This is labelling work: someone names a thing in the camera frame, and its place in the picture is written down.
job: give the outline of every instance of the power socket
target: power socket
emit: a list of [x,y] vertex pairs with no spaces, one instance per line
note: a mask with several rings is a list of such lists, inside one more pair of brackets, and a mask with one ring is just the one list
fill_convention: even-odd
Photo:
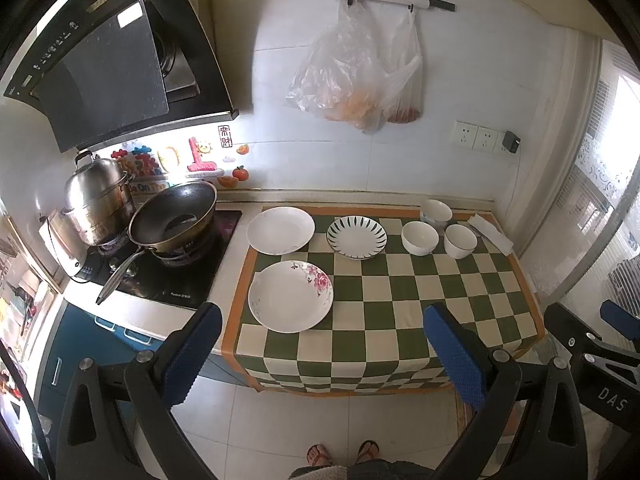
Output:
[[477,126],[456,121],[453,133],[451,134],[451,143],[456,146],[462,146],[463,148],[473,149],[477,134]]
[[513,153],[510,153],[509,150],[507,150],[503,145],[502,145],[502,141],[504,140],[504,132],[499,132],[498,133],[498,138],[495,141],[495,146],[494,146],[494,153],[500,153],[501,155],[513,155]]
[[478,152],[491,153],[495,147],[495,141],[498,138],[498,132],[496,130],[490,130],[489,128],[478,128],[478,134],[474,141],[474,150]]

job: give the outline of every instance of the cabinet handle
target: cabinet handle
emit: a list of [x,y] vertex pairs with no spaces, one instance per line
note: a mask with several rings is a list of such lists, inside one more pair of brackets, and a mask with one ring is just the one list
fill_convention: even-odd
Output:
[[60,368],[62,368],[62,359],[59,357],[56,363],[56,371],[53,372],[53,380],[51,386],[58,386],[58,378],[60,377]]
[[[153,339],[151,336],[149,336],[149,335],[148,335],[148,336],[147,336],[147,337],[148,337],[148,340],[147,340],[147,341],[144,341],[144,340],[142,340],[142,339],[138,339],[138,338],[137,338],[136,336],[134,336],[134,335],[129,335],[129,334],[127,333],[127,331],[129,331],[129,329],[128,329],[128,328],[124,329],[124,330],[123,330],[123,332],[122,332],[122,333],[123,333],[123,335],[124,335],[124,337],[126,337],[127,339],[131,339],[132,341],[135,341],[136,343],[140,343],[140,344],[143,344],[143,345],[150,345],[150,344],[151,344],[151,340]],[[130,332],[131,332],[132,334],[142,335],[142,334],[139,334],[138,332],[133,332],[133,330],[131,330]]]
[[111,326],[108,325],[109,321],[107,321],[106,319],[102,319],[101,317],[94,317],[94,322],[96,323],[97,326],[108,330],[109,332],[115,332],[116,331],[116,324],[115,323],[111,323]]

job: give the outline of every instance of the foot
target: foot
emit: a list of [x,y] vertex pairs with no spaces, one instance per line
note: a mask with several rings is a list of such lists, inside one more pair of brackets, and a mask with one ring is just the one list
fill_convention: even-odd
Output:
[[306,452],[306,461],[309,465],[313,466],[325,466],[334,464],[331,461],[329,452],[322,444],[315,444],[314,446],[311,446],[309,448],[309,450]]
[[380,448],[373,440],[365,440],[358,450],[356,464],[368,462],[380,456]]

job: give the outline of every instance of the kitchen wall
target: kitchen wall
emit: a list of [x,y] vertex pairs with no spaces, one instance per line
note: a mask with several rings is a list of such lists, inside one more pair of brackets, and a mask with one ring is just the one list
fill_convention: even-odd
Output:
[[[250,152],[225,164],[221,150],[212,160],[227,174],[236,164],[249,169],[249,180],[238,187],[415,192],[500,202],[511,192],[519,157],[523,182],[538,152],[563,29],[512,0],[448,1],[456,12],[417,11],[425,58],[423,116],[364,134],[284,102],[307,47],[335,23],[337,0],[214,0],[218,60],[241,109],[229,123],[231,136]],[[369,7],[386,37],[406,12],[393,4]],[[522,138],[521,155],[452,146],[456,120],[515,132]],[[188,128],[180,136],[209,136],[220,146],[217,126]]]
[[33,39],[34,35],[25,42],[0,79],[0,198],[25,243],[54,273],[58,264],[38,234],[38,218],[64,205],[63,188],[73,173],[75,153],[60,153],[43,114],[2,95]]

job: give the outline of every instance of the white plate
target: white plate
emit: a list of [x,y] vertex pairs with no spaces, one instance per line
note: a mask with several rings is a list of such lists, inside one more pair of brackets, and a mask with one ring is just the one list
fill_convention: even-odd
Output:
[[274,207],[255,216],[246,231],[249,244],[264,254],[292,253],[311,240],[316,224],[297,207]]
[[386,245],[386,231],[366,216],[343,216],[332,223],[326,240],[335,252],[353,260],[366,260]]
[[334,302],[334,286],[324,270],[291,260],[257,272],[249,287],[249,309],[275,332],[293,333],[320,323]]

